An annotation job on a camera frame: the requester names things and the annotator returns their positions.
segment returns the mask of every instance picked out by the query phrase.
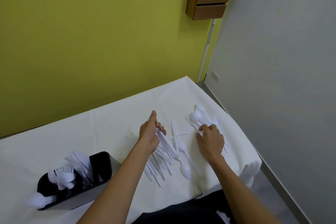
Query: black container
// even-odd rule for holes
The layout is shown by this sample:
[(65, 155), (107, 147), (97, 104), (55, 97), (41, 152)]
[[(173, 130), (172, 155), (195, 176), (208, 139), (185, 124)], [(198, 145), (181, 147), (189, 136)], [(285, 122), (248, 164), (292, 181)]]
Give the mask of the black container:
[(107, 182), (115, 174), (120, 163), (112, 158), (106, 151), (90, 156), (90, 162), (94, 181), (93, 185), (85, 190), (83, 190), (83, 179), (76, 170), (74, 171), (76, 184), (72, 189), (66, 188), (64, 190), (58, 190), (57, 185), (49, 181), (48, 173), (44, 174), (37, 184), (37, 192), (40, 192), (45, 197), (56, 195), (57, 199), (55, 202), (48, 204), (39, 210), (71, 210), (96, 199), (106, 187)]

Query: electrical outlet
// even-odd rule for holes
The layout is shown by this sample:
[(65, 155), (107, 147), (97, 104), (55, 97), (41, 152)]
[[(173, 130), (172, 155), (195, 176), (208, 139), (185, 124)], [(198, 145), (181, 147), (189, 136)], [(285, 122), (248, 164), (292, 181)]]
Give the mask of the electrical outlet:
[(218, 82), (219, 76), (214, 71), (211, 72), (211, 77), (215, 80), (215, 82)]

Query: white conduit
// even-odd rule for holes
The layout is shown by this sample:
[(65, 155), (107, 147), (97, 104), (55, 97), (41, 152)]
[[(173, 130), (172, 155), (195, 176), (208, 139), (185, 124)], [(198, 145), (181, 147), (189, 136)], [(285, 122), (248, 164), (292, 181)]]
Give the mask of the white conduit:
[(198, 72), (198, 77), (197, 77), (196, 83), (200, 82), (205, 58), (207, 57), (207, 52), (208, 52), (208, 49), (209, 49), (210, 39), (211, 39), (211, 35), (212, 35), (213, 27), (215, 26), (215, 23), (216, 23), (216, 19), (212, 19), (211, 28), (210, 28), (209, 35), (208, 35), (208, 41), (207, 41), (207, 44), (206, 44), (205, 49), (204, 49), (203, 58), (202, 58), (202, 62), (201, 62), (201, 67), (200, 67), (199, 72)]

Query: table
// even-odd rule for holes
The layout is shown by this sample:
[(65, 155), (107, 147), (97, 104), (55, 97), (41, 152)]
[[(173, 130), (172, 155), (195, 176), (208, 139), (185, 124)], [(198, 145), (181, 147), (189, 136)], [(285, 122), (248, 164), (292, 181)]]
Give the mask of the table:
[[(223, 153), (232, 170), (245, 183), (251, 183), (261, 160), (237, 123), (188, 77), (119, 100), (105, 106), (59, 120), (0, 140), (0, 222), (1, 223), (75, 223), (92, 203), (72, 211), (33, 211), (26, 213), (23, 202), (36, 192), (37, 182), (58, 159), (72, 150), (88, 155), (109, 152), (122, 162), (132, 145), (126, 136), (138, 135), (152, 110), (172, 135), (171, 118), (179, 129), (189, 126), (185, 116), (202, 104), (212, 117), (218, 116), (229, 141), (229, 152)], [(199, 154), (195, 134), (181, 136)], [(143, 173), (136, 189), (127, 223), (142, 212), (152, 212), (178, 204), (202, 194), (197, 180), (188, 181), (179, 171), (180, 163), (172, 165), (173, 175), (167, 176), (159, 188)]]

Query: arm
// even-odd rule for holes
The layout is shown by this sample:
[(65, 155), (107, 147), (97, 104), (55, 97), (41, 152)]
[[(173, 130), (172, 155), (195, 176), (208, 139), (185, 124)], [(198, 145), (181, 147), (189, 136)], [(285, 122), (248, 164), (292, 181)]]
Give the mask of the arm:
[(159, 145), (159, 140), (155, 136), (156, 128), (166, 134), (156, 120), (156, 112), (153, 111), (149, 120), (140, 127), (139, 140), (117, 173), (77, 224), (126, 222), (142, 172), (150, 154)]
[(224, 138), (216, 125), (202, 125), (203, 137), (197, 133), (197, 144), (214, 170), (238, 224), (280, 224), (273, 214), (256, 198), (231, 170), (221, 155)]

